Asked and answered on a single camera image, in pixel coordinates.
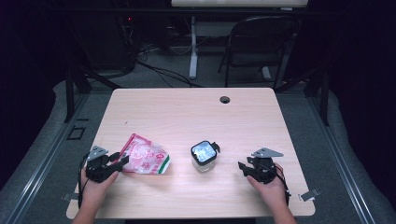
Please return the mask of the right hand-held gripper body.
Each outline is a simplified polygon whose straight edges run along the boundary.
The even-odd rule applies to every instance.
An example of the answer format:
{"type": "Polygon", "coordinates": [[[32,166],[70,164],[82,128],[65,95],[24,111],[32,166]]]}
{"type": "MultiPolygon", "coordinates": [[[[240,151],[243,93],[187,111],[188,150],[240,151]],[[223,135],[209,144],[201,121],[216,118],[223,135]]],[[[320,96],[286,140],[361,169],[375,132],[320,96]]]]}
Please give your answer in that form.
{"type": "Polygon", "coordinates": [[[251,167],[256,172],[253,178],[263,184],[272,182],[277,176],[273,157],[283,157],[283,154],[267,147],[262,147],[252,152],[250,157],[257,158],[257,163],[254,165],[251,164],[251,167]]]}

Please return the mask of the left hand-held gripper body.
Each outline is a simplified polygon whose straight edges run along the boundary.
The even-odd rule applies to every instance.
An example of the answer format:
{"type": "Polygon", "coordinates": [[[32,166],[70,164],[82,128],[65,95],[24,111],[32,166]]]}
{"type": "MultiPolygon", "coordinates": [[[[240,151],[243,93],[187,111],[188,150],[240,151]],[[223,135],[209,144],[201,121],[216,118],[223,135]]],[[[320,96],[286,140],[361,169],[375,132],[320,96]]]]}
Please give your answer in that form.
{"type": "Polygon", "coordinates": [[[96,183],[107,180],[112,172],[107,164],[110,162],[108,151],[102,147],[94,146],[87,157],[86,176],[96,183]]]}

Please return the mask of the red and white plastic bag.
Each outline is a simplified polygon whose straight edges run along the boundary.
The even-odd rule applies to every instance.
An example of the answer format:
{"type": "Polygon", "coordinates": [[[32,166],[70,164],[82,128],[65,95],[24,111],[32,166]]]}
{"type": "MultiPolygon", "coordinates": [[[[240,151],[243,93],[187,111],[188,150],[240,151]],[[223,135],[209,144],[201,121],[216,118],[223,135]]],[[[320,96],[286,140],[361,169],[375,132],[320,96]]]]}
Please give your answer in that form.
{"type": "Polygon", "coordinates": [[[169,154],[158,144],[133,133],[120,152],[129,161],[122,167],[124,173],[162,175],[171,163],[169,154]]]}

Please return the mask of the person's left hand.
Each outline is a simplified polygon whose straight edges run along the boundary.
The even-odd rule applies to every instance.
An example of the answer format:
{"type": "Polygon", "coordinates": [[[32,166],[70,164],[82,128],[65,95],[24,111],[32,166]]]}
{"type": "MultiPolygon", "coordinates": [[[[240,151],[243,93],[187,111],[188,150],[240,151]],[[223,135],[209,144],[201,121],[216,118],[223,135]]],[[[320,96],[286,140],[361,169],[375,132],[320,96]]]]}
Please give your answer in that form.
{"type": "Polygon", "coordinates": [[[117,180],[118,176],[119,173],[115,172],[104,182],[96,183],[86,176],[86,168],[83,168],[81,171],[81,182],[83,184],[81,207],[98,209],[103,203],[108,189],[117,180]]]}

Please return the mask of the person's right hand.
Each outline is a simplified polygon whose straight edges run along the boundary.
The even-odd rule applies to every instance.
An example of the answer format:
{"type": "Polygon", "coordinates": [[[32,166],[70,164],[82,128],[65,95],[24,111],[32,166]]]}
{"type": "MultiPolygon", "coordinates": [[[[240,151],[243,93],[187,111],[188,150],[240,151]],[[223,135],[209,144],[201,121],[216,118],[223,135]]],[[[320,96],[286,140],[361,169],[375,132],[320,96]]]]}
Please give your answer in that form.
{"type": "Polygon", "coordinates": [[[287,208],[288,205],[286,201],[286,190],[283,184],[283,168],[277,163],[275,164],[275,167],[278,177],[275,177],[272,182],[263,184],[255,180],[250,175],[247,177],[247,181],[260,193],[262,200],[271,210],[279,211],[283,208],[287,208]]]}

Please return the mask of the black folding chair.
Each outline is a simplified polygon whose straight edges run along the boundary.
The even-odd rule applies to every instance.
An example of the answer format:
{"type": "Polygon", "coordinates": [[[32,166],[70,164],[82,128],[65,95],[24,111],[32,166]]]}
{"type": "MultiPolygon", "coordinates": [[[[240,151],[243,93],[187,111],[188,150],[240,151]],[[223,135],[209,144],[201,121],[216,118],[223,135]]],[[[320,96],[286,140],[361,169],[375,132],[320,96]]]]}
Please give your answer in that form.
{"type": "Polygon", "coordinates": [[[276,66],[273,87],[279,79],[287,42],[299,31],[291,17],[253,16],[239,21],[231,30],[218,72],[226,66],[224,86],[229,86],[230,68],[276,66]]]}

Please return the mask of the white standing desk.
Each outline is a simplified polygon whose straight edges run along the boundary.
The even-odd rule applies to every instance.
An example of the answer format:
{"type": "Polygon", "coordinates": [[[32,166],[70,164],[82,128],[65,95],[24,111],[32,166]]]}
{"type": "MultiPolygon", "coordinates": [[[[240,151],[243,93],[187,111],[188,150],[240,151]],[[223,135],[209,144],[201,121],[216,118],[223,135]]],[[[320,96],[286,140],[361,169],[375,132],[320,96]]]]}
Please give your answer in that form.
{"type": "MultiPolygon", "coordinates": [[[[275,11],[294,11],[306,8],[309,0],[171,0],[177,9],[274,9],[275,11]]],[[[231,32],[232,21],[203,21],[191,16],[191,63],[189,78],[197,78],[199,36],[226,36],[231,32]]]]}

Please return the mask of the dark equipment rack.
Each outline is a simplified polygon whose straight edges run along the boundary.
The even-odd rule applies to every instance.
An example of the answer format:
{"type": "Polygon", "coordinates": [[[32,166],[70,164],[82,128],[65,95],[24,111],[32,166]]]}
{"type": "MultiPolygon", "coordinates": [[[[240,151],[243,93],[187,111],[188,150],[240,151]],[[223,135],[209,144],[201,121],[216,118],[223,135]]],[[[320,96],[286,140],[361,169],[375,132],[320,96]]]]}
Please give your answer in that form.
{"type": "Polygon", "coordinates": [[[134,69],[131,43],[127,39],[131,28],[122,24],[120,17],[84,16],[78,19],[77,27],[94,70],[120,70],[129,73],[134,69]]]}

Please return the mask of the aluminium floor rail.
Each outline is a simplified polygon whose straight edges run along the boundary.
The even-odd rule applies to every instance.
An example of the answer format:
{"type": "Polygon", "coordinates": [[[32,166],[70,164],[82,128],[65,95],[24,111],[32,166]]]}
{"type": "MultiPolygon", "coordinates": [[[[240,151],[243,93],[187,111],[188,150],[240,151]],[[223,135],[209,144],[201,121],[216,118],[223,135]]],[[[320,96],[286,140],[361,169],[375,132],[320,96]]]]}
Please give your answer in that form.
{"type": "Polygon", "coordinates": [[[321,131],[326,137],[326,141],[330,146],[330,154],[332,156],[335,167],[340,175],[342,182],[346,188],[346,192],[352,202],[361,224],[376,224],[375,219],[363,198],[361,190],[355,181],[347,162],[340,150],[340,147],[332,134],[332,130],[322,120],[319,114],[319,105],[315,98],[308,97],[307,102],[314,113],[314,117],[321,131]]]}
{"type": "Polygon", "coordinates": [[[55,106],[36,140],[29,148],[5,187],[0,191],[0,205],[6,214],[0,216],[2,224],[21,224],[29,206],[41,188],[47,174],[61,151],[66,136],[72,131],[78,113],[86,104],[89,94],[78,96],[75,111],[65,122],[62,115],[64,98],[56,99],[55,106]]]}

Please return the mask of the black metal frame post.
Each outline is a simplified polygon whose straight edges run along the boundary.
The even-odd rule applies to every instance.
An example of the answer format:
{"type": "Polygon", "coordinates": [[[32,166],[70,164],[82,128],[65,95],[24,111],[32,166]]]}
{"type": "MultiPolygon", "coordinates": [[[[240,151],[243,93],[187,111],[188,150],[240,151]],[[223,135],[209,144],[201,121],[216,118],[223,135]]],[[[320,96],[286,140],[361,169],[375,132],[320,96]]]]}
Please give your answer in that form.
{"type": "Polygon", "coordinates": [[[111,90],[119,89],[120,85],[113,83],[105,77],[100,76],[91,69],[82,65],[71,67],[65,75],[65,90],[66,90],[66,117],[65,122],[68,122],[75,114],[75,100],[74,100],[74,87],[83,93],[89,94],[92,91],[92,86],[88,78],[93,78],[111,90]]]}
{"type": "Polygon", "coordinates": [[[292,86],[308,80],[308,84],[304,88],[305,97],[314,97],[319,93],[319,117],[322,122],[328,126],[328,103],[329,103],[329,91],[330,91],[330,75],[324,68],[314,68],[300,77],[293,78],[275,88],[275,92],[282,92],[290,89],[292,86]]]}

